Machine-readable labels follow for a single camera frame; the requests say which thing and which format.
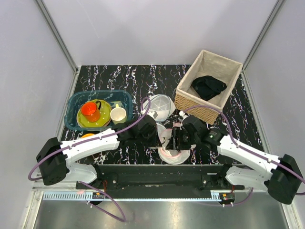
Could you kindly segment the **pink-trimmed mesh laundry bag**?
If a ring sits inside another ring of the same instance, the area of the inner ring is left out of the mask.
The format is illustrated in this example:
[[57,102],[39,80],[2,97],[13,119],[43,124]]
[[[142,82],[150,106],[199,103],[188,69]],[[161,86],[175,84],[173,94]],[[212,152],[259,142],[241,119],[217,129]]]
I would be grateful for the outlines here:
[[[177,122],[173,124],[173,127],[180,127],[181,125],[182,123]],[[193,146],[189,150],[166,150],[165,147],[173,136],[173,127],[165,128],[161,124],[157,124],[157,127],[159,140],[161,142],[161,146],[157,147],[157,150],[161,160],[170,165],[184,163],[189,158]]]

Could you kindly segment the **black bra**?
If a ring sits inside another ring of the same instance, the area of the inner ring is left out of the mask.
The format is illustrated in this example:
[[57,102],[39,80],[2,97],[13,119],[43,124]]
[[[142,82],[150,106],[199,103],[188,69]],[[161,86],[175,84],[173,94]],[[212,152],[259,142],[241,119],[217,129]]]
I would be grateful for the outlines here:
[[205,101],[214,98],[227,88],[224,82],[209,75],[196,78],[191,86],[200,98]]

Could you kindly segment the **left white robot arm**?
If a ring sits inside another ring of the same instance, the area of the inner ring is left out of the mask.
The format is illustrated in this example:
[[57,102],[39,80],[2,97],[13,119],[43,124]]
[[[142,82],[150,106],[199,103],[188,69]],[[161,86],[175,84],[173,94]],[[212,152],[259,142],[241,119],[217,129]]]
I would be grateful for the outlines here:
[[50,138],[36,156],[44,185],[52,186],[63,180],[82,181],[97,189],[103,183],[93,165],[79,164],[78,160],[96,153],[140,144],[145,148],[160,147],[157,123],[149,115],[138,120],[116,124],[90,137],[59,142]]

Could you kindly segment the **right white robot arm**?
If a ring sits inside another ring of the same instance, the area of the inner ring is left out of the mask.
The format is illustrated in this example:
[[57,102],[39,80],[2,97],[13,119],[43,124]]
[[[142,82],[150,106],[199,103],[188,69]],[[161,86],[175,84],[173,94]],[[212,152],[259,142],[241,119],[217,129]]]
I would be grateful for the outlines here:
[[304,180],[292,156],[285,154],[280,157],[238,143],[230,133],[217,128],[208,129],[193,115],[186,116],[179,126],[162,134],[162,138],[167,151],[184,151],[197,146],[202,151],[216,151],[247,166],[244,169],[228,165],[224,173],[216,177],[216,183],[222,189],[231,185],[256,188],[266,191],[278,202],[290,205]]

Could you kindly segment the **grey-trimmed mesh laundry bag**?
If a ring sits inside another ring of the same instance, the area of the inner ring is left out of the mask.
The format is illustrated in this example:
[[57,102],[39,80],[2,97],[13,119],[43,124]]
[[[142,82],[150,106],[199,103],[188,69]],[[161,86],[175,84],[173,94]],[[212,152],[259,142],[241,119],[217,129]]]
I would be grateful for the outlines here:
[[158,116],[156,122],[161,123],[166,121],[175,111],[176,107],[172,99],[164,94],[157,94],[149,97],[151,106],[148,112],[156,111]]

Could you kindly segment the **cream mug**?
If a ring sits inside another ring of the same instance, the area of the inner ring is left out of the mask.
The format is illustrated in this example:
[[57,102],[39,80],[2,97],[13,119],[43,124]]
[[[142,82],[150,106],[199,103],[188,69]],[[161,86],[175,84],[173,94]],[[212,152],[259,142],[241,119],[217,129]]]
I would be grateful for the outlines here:
[[114,125],[127,121],[127,113],[122,107],[115,107],[110,112],[110,118]]

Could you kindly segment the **teal plastic tub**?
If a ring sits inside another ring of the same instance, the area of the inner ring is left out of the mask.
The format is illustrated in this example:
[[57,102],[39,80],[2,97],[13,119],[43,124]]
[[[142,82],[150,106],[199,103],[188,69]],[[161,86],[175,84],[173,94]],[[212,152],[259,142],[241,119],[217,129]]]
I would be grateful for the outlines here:
[[104,100],[108,102],[111,108],[122,107],[127,113],[127,120],[131,120],[133,116],[132,96],[124,90],[97,90],[97,91],[83,91],[74,94],[67,104],[66,115],[64,117],[65,125],[68,129],[73,131],[103,131],[112,126],[110,122],[105,127],[88,128],[80,127],[77,123],[77,113],[80,107],[87,101]]

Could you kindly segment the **orange mug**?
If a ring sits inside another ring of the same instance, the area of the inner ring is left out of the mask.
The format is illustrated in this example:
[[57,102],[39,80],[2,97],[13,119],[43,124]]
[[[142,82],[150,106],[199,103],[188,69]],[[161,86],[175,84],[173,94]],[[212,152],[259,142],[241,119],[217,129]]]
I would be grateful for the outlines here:
[[100,117],[100,108],[102,104],[100,101],[96,102],[86,102],[81,107],[81,114],[86,118],[90,123],[97,122]]

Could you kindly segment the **orange bowl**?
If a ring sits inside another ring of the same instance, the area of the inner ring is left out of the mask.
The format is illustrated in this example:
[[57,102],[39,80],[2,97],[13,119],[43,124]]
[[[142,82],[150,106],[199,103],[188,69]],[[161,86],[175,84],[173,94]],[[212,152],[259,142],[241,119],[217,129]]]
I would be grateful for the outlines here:
[[93,135],[95,135],[95,134],[93,134],[93,133],[88,133],[88,134],[83,135],[81,138],[87,138],[87,137],[90,137],[90,136],[93,136]]

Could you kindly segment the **wicker basket with liner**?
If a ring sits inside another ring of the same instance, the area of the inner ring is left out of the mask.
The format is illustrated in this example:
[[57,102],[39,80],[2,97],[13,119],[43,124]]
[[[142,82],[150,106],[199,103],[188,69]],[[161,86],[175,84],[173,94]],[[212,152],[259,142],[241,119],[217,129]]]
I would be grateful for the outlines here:
[[201,50],[176,88],[174,104],[180,111],[214,124],[223,110],[243,68],[237,62],[218,54]]

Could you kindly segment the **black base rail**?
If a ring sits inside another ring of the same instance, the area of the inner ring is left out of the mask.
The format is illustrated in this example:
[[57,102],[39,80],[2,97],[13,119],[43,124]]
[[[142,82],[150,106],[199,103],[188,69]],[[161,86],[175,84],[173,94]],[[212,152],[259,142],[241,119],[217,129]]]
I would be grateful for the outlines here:
[[209,198],[211,191],[243,190],[225,180],[228,165],[102,165],[90,185],[112,198]]

